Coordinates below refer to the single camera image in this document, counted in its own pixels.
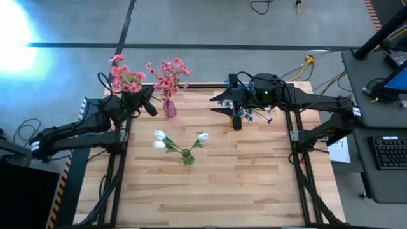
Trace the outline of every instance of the black keyboard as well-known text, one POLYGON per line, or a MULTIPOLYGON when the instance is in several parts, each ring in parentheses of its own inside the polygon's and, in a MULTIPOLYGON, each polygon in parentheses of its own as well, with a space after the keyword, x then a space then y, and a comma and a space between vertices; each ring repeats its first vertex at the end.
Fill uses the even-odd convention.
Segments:
POLYGON ((407 137, 369 137, 368 140, 377 169, 407 170, 407 137))

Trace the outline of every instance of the white tulip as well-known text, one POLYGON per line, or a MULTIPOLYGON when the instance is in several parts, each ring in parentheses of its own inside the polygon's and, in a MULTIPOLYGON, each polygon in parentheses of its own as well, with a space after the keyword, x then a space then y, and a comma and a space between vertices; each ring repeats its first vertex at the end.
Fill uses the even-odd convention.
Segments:
POLYGON ((156 131, 154 131, 154 135, 155 135, 155 137, 156 137, 158 140, 160 140, 160 141, 164 140, 164 139, 167 137, 167 136, 165 135, 165 133, 162 132, 161 130, 156 130, 156 131))
POLYGON ((165 143, 163 141, 155 141, 153 143, 153 147, 156 149, 164 149, 165 148, 165 143))
POLYGON ((209 139, 209 134, 207 134, 207 133, 203 133, 203 134, 200 134, 200 135, 198 136, 198 140, 199 140, 200 142, 208 141, 208 139, 209 139))

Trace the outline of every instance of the pink vase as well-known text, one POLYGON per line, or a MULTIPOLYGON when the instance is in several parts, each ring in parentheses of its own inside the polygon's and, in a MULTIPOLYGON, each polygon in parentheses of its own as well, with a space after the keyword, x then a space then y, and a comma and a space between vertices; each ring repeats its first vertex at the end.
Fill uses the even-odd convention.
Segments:
POLYGON ((177 115, 177 109, 176 106, 172 101, 165 101, 163 102, 163 109, 165 116, 167 118, 173 118, 177 115))

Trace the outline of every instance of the wooden tabletop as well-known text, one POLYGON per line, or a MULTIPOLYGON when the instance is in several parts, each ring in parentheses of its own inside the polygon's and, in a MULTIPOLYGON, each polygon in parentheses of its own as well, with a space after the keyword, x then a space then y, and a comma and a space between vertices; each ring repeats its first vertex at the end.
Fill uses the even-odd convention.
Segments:
MULTIPOLYGON (((296 87, 312 92, 311 84, 296 87)), ((177 116, 164 116, 162 104, 152 101, 156 117, 143 112, 132 122, 117 226, 303 226, 284 112, 272 111, 272 124, 254 117, 233 131, 230 119, 209 108, 209 99, 223 89, 187 89, 172 99, 177 116), (152 147, 154 130, 164 131, 180 147, 190 147, 201 130, 209 134, 203 148, 194 148, 195 163, 184 166, 179 153, 152 147)), ((319 125, 316 111, 301 114, 305 129, 319 125)), ((322 143, 316 148, 326 150, 322 143)), ((91 156, 100 148, 91 150, 91 156)), ((310 154, 317 191, 336 217, 345 220, 335 177, 326 153, 310 154)), ((75 223, 99 199, 99 184, 106 173, 108 154, 89 162, 76 209, 75 223)), ((308 206, 315 221, 311 199, 308 206)), ((110 216, 108 203, 106 220, 110 216)))

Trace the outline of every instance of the gray floor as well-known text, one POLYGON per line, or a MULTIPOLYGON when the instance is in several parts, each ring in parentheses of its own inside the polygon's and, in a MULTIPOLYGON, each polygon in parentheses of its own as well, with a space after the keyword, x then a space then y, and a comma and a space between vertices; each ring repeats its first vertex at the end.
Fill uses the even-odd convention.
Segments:
MULTIPOLYGON (((27 26, 20 29, 25 34, 27 29, 30 32, 24 36, 26 42, 117 43, 130 0, 18 2, 25 13, 27 26)), ((255 7, 260 11, 265 9, 264 4, 255 7)), ((126 43, 359 46, 374 32, 363 0, 312 0, 301 17, 295 15, 294 0, 274 0, 270 11, 263 16, 253 12, 249 1, 244 0, 138 0, 126 43)), ((17 47, 17 41, 13 43, 15 33, 9 32, 5 36, 12 44, 0 44, 10 53, 6 59, 8 64, 0 62, 3 98, 0 100, 0 127, 5 129, 9 138, 27 118, 39 118, 42 127, 75 121, 84 96, 102 95, 103 88, 96 73, 108 71, 108 59, 115 49, 21 49, 17 47)), ((123 50, 128 58, 127 65, 134 71, 145 71, 146 62, 158 66, 161 60, 180 57, 194 71, 194 76, 184 79, 189 82, 223 81, 228 73, 237 71, 281 76, 297 68, 306 54, 314 53, 319 52, 123 50)), ((315 88, 342 71, 340 52, 319 55, 310 81, 315 88)), ((306 78, 309 73, 310 68, 301 78, 306 78)), ((154 79, 149 76, 146 82, 154 82, 154 79)), ((350 88, 346 77, 341 80, 341 85, 350 88)), ((349 94, 336 84, 326 92, 326 95, 349 94)), ((329 115, 321 113, 320 117, 326 121, 329 115)), ((33 167, 61 171, 63 163, 48 166, 34 163, 33 167)), ((335 176, 348 222, 387 228, 407 225, 407 218, 403 217, 407 205, 359 200, 358 194, 364 192, 360 177, 357 174, 335 176)))

